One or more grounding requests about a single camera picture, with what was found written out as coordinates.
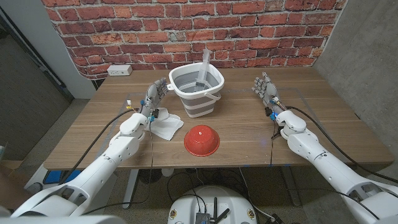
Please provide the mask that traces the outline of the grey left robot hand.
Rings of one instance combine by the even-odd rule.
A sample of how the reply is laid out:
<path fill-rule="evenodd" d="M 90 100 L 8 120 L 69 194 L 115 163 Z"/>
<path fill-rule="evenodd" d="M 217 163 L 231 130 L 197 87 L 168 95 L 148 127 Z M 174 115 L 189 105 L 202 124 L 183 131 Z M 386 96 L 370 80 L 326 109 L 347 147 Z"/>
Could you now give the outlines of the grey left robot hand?
<path fill-rule="evenodd" d="M 149 85 L 143 99 L 140 114 L 149 117 L 152 111 L 158 108 L 159 103 L 168 91 L 166 78 L 156 80 L 153 84 Z"/>

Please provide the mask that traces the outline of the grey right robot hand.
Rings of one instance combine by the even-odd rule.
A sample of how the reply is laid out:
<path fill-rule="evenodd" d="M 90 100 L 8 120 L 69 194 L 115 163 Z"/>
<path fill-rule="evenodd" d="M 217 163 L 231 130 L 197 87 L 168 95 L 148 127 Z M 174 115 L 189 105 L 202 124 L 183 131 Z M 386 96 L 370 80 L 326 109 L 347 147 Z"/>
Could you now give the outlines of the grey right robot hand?
<path fill-rule="evenodd" d="M 286 110 L 286 107 L 280 101 L 277 88 L 266 72 L 262 72 L 262 78 L 255 78 L 252 91 L 262 100 L 266 116 L 270 117 L 271 120 L 276 120 L 276 117 Z"/>

